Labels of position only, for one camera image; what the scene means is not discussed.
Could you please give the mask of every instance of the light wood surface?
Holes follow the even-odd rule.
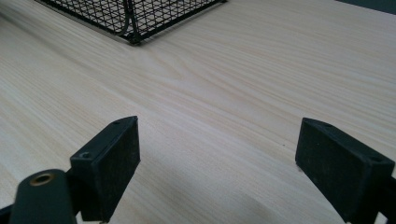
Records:
[[[396,160],[395,102],[394,15],[230,0],[136,48],[0,0],[0,206],[137,115],[142,161],[111,223],[343,223],[295,165],[301,119]]]

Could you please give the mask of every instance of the black metal frame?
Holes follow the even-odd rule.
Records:
[[[36,0],[65,16],[139,44],[227,0]]]

